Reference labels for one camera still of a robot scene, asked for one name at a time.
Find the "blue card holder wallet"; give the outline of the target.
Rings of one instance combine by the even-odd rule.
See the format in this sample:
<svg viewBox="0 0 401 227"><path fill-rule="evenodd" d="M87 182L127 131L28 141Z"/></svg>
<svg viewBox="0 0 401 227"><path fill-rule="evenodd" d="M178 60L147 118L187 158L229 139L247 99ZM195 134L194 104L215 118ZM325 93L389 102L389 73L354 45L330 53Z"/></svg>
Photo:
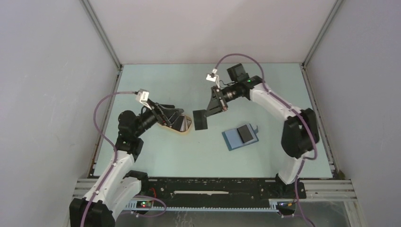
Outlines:
<svg viewBox="0 0 401 227"><path fill-rule="evenodd" d="M256 128L253 128L253 126L251 124L249 124L249 123L247 123L247 124L253 130L254 139L245 144L242 143L242 141L237 133L237 130L236 130L237 128L229 129L227 131L222 132L223 139L224 139L229 151L232 151L232 150L235 150L235 149L238 149L241 147L245 147L245 146L251 145L251 144L259 141L259 138L257 136L257 133L259 132L258 126L256 126Z"/></svg>

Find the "black credit card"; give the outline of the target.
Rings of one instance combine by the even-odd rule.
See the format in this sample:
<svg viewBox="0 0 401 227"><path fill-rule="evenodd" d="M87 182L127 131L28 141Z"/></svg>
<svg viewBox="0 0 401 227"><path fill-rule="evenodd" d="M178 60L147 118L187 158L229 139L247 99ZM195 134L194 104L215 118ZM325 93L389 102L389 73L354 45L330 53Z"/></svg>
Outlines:
<svg viewBox="0 0 401 227"><path fill-rule="evenodd" d="M206 110L194 110L193 122L196 131L208 129L207 123L207 111Z"/></svg>
<svg viewBox="0 0 401 227"><path fill-rule="evenodd" d="M248 124L238 127L236 130L242 143L245 144L254 139L253 130L250 128Z"/></svg>

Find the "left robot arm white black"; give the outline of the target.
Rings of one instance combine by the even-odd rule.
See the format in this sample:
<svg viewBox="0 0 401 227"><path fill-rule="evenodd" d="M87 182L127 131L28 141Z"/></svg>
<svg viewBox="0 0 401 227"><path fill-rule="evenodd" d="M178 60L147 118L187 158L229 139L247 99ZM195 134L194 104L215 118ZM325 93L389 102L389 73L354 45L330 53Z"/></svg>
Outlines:
<svg viewBox="0 0 401 227"><path fill-rule="evenodd" d="M151 104L145 112L136 115L127 110L118 117L118 137L113 144L114 155L109 167L83 198L74 198L69 206L72 227L113 227L134 197L149 192L147 173L132 169L142 147L141 135L158 123L171 127L184 110L174 105Z"/></svg>

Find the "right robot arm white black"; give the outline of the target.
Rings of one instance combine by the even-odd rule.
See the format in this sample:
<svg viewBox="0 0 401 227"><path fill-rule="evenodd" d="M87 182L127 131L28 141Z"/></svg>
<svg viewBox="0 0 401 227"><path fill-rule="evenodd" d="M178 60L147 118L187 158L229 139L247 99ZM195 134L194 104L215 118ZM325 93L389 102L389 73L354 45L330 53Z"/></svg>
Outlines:
<svg viewBox="0 0 401 227"><path fill-rule="evenodd" d="M311 108L300 109L288 103L268 88L263 78L250 77L242 64L227 69L227 72L232 83L225 88L220 85L217 69L213 69L206 76L206 79L215 85L211 87L207 108L193 111L195 129L206 129L209 116L227 111L228 102L240 97L260 105L277 120L282 121L281 146L286 158L277 174L279 182L275 184L275 192L279 197L286 198L294 191L293 183L299 178L302 162L317 158L316 153L313 157L308 154L310 151L316 151L316 143L320 139L316 114Z"/></svg>

